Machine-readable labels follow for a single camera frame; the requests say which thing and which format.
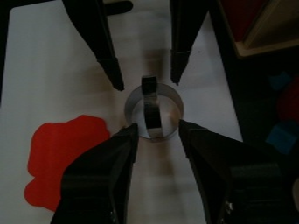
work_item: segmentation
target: red object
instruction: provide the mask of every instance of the red object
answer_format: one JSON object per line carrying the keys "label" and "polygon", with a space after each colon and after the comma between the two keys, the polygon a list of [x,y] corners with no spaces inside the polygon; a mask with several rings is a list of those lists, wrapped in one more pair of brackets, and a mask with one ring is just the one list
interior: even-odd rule
{"label": "red object", "polygon": [[242,41],[269,0],[220,0],[237,42]]}
{"label": "red object", "polygon": [[105,120],[87,115],[69,122],[46,123],[37,130],[29,162],[35,179],[25,190],[30,204],[57,210],[66,168],[83,152],[109,139]]}
{"label": "red object", "polygon": [[297,76],[281,94],[277,111],[282,121],[294,120],[299,123],[299,77]]}

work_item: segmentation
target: red stain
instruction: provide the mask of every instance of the red stain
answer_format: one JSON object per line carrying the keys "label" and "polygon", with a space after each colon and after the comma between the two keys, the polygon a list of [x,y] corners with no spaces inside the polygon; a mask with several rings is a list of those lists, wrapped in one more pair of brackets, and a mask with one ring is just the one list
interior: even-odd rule
{"label": "red stain", "polygon": [[35,179],[25,190],[30,204],[57,210],[66,168],[83,152],[109,139],[105,120],[87,115],[69,122],[46,123],[37,130],[29,162]]}

